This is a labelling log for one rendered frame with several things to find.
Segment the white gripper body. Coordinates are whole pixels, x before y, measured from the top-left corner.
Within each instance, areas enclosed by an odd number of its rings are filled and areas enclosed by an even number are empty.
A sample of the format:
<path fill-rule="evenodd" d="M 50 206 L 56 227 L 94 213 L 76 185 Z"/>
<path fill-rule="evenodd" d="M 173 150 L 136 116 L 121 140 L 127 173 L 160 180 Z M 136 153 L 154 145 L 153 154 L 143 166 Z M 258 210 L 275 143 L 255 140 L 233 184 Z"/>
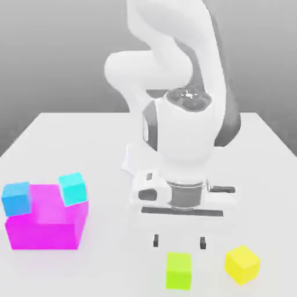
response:
<path fill-rule="evenodd" d="M 227 233 L 234 226 L 236 216 L 237 204 L 234 201 L 212 201 L 202 208 L 187 211 L 128 202 L 129 227 L 155 233 Z"/>

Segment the small lime green cube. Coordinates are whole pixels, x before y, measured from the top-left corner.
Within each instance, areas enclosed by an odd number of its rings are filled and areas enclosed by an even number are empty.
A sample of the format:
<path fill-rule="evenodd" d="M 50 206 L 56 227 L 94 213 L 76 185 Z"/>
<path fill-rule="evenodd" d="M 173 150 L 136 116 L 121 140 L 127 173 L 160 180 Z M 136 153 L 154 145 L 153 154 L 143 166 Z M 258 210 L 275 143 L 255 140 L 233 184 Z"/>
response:
<path fill-rule="evenodd" d="M 189 253 L 168 252 L 166 255 L 166 289 L 190 290 L 192 260 Z"/>

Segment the small yellow cube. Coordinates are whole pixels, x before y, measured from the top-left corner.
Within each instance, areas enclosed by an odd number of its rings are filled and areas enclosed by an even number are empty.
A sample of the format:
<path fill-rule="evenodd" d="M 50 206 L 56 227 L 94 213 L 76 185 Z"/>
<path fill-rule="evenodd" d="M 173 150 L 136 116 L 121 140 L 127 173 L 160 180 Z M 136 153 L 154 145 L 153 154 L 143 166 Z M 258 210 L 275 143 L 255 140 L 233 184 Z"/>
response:
<path fill-rule="evenodd" d="M 245 245 L 241 245 L 226 253 L 224 269 L 238 284 L 243 285 L 258 276 L 260 258 Z"/>

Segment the small cyan cube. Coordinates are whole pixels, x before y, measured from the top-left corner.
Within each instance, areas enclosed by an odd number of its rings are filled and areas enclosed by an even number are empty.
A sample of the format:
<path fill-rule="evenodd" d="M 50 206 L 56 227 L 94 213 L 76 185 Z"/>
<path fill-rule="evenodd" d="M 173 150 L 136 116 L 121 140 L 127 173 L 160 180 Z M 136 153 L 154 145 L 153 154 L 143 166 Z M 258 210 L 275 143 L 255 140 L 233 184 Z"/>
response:
<path fill-rule="evenodd" d="M 66 207 L 87 201 L 86 184 L 79 172 L 60 176 L 58 181 Z"/>

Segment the small blue cube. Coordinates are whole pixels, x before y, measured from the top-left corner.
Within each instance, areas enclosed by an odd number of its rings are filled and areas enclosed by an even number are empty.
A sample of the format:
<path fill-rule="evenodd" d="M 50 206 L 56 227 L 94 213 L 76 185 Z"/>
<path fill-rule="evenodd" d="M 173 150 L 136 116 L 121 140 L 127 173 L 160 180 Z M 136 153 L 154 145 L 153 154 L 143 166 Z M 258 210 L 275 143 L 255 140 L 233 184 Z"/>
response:
<path fill-rule="evenodd" d="M 1 200 L 7 217 L 31 213 L 32 195 L 29 182 L 6 184 Z"/>

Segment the large magenta box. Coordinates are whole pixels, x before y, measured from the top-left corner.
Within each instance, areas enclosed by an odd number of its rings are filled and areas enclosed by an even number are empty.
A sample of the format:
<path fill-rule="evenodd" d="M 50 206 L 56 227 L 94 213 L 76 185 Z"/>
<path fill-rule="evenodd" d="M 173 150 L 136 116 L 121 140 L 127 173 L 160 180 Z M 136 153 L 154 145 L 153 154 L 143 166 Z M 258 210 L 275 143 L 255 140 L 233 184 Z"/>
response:
<path fill-rule="evenodd" d="M 12 249 L 78 249 L 89 203 L 66 207 L 56 184 L 32 184 L 30 190 L 31 213 L 5 222 Z"/>

